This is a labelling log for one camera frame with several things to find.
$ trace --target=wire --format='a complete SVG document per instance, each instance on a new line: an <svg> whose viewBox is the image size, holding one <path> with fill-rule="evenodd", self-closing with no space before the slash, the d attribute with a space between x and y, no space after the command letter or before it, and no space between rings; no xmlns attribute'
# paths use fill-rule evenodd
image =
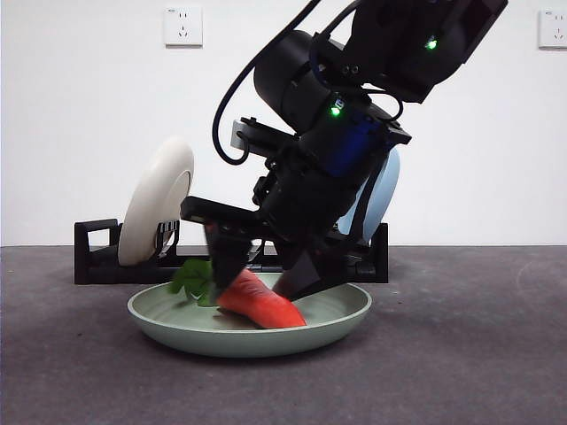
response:
<svg viewBox="0 0 567 425"><path fill-rule="evenodd" d="M287 35L295 29L297 25L299 25L311 11L321 2L321 0L311 0L307 6L282 30L274 39L266 44L262 50L245 66L245 68L240 72L238 77L233 81L230 85L229 89L225 93L224 97L216 110L216 114L214 115L213 119L213 144L214 148L216 149L217 153L220 157L227 163L231 164L232 166L239 166L244 164L244 162L248 159L250 155L250 144L247 139L242 138L243 141L243 155L238 159L231 158L221 146L221 140L219 138L219 126L221 124L221 118L224 114L224 110L229 104L230 99L234 96L235 92L237 91L238 87L242 84L242 81L245 80L246 76L254 69L256 64L264 57L268 51L270 51L276 44L280 43Z"/></svg>
<svg viewBox="0 0 567 425"><path fill-rule="evenodd" d="M311 43L311 48L309 49L309 65L311 65L311 70L315 76L315 78L319 81L319 83L324 86L326 89L329 89L332 92L337 93L346 93L352 95L387 95L393 97L396 102L398 103L398 113L396 113L393 117L382 120L386 122L392 122L397 120L404 112L404 104L399 100L395 95L389 93L386 90L382 89L363 89L359 87L348 87L348 86L333 86L330 85L322 76L321 70L319 69L319 61L317 60L317 43L319 40L328 40L330 38L330 33L338 27L338 25L345 20L345 18L354 12L358 6L364 0L355 0L354 2L350 3L343 11L319 34L317 35L313 42Z"/></svg>

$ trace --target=wall socket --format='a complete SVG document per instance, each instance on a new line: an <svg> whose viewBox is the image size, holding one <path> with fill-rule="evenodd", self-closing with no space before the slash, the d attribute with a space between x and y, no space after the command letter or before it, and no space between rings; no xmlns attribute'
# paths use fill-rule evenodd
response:
<svg viewBox="0 0 567 425"><path fill-rule="evenodd" d="M163 18L163 38L166 46L202 46L201 6L166 8Z"/></svg>
<svg viewBox="0 0 567 425"><path fill-rule="evenodd" d="M567 11L540 11L540 48L567 49Z"/></svg>

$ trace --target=carrot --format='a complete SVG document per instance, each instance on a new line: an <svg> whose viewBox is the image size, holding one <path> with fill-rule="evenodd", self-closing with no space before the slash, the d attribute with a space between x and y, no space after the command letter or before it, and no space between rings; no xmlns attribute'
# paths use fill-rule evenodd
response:
<svg viewBox="0 0 567 425"><path fill-rule="evenodd" d="M263 328L294 328L306 322L298 308L287 298L277 295L245 268L222 292L218 305L243 314Z"/></svg>

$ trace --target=white plate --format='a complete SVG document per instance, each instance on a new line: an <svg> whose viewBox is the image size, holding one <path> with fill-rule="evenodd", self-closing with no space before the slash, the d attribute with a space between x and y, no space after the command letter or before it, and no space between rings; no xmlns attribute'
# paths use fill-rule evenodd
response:
<svg viewBox="0 0 567 425"><path fill-rule="evenodd" d="M134 266L149 259L156 249L158 224L180 219L181 202L189 194L193 169L193 152L187 139L170 137L160 146L144 171L124 218L118 243L121 266Z"/></svg>
<svg viewBox="0 0 567 425"><path fill-rule="evenodd" d="M273 286L279 274L258 274ZM245 317L188 302L184 291L171 294L168 283L135 294L128 309L149 337L169 347L213 357L258 358L305 352L351 332L372 303L370 294L345 284L295 301L307 325L258 329Z"/></svg>

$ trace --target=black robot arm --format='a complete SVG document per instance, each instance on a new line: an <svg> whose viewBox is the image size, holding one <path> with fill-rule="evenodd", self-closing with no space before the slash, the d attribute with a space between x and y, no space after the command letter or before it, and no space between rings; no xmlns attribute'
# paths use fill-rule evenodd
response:
<svg viewBox="0 0 567 425"><path fill-rule="evenodd" d="M374 182L396 144L408 143L397 122L402 101L421 103L463 64L506 0L357 0L320 34L294 30L319 3L312 1L243 70L214 119L214 144L233 165L249 153L267 158L268 174L253 189L255 212L189 197L182 218L205 225L218 296L248 260L251 240L274 242L283 265L275 291L300 298L349 280ZM354 12L345 45L332 30ZM242 119L240 159L220 146L218 124L230 97L254 70L260 97L295 131L287 135ZM378 89L362 86L373 84ZM391 116L369 94L396 98ZM365 184L348 235L333 225Z"/></svg>

